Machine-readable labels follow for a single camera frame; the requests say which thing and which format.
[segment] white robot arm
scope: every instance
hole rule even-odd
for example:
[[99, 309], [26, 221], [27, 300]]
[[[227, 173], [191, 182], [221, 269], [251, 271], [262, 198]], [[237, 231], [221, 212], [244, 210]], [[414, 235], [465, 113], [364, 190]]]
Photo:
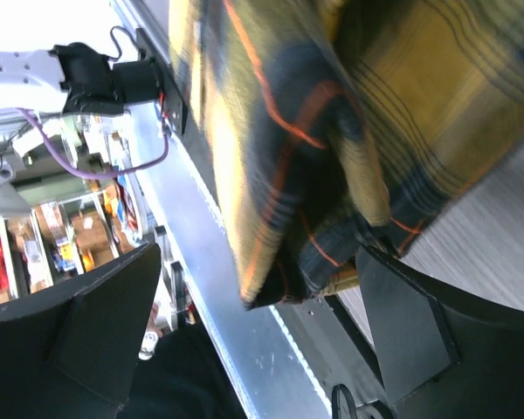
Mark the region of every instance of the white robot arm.
[[0, 109], [22, 107], [60, 113], [68, 98], [59, 59], [46, 50], [0, 52]]
[[159, 98], [162, 83], [153, 59], [112, 68], [109, 60], [81, 43], [0, 52], [0, 109], [116, 115], [125, 105]]

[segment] yellow plaid fabric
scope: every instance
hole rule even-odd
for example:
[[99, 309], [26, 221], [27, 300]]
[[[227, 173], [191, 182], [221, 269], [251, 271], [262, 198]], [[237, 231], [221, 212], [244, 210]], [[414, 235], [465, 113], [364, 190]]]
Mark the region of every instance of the yellow plaid fabric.
[[252, 308], [356, 285], [524, 137], [524, 0], [170, 2]]

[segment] gray floor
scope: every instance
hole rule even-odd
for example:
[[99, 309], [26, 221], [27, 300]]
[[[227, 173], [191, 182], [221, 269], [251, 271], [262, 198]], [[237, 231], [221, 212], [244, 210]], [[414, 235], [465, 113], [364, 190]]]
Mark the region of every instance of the gray floor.
[[[524, 145], [454, 203], [411, 247], [413, 268], [524, 310]], [[372, 341], [361, 294], [341, 299]]]

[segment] purple cable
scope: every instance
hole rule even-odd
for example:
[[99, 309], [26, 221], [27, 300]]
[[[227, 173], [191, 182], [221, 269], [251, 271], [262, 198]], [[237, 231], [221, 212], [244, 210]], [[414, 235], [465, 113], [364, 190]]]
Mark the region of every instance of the purple cable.
[[52, 157], [54, 157], [54, 160], [56, 160], [65, 171], [67, 171], [68, 173], [71, 173], [74, 176], [81, 177], [82, 179], [88, 179], [90, 181], [108, 181], [110, 179], [114, 179], [116, 176], [119, 176], [119, 175], [128, 175], [138, 170], [143, 170], [145, 168], [151, 168], [155, 166], [156, 164], [160, 163], [161, 161], [165, 160], [165, 158], [169, 154], [169, 138], [167, 134], [163, 132], [163, 141], [165, 142], [165, 148], [163, 149], [163, 153], [161, 154], [161, 156], [157, 157], [155, 160], [148, 161], [147, 163], [143, 163], [133, 168], [125, 168], [123, 170], [115, 170], [113, 172], [103, 172], [103, 173], [83, 172], [81, 170], [78, 170], [77, 168], [73, 168], [70, 165], [70, 163], [68, 163], [68, 161], [62, 158], [62, 156], [57, 151], [57, 149], [54, 148], [54, 146], [52, 145], [52, 141], [48, 137], [48, 135], [45, 133], [43, 126], [39, 123], [37, 119], [35, 119], [29, 113], [27, 109], [18, 108], [17, 110], [27, 119], [27, 122], [29, 122], [41, 134], [41, 136], [43, 137], [43, 143], [45, 144], [46, 149], [49, 150], [49, 153], [51, 153]]

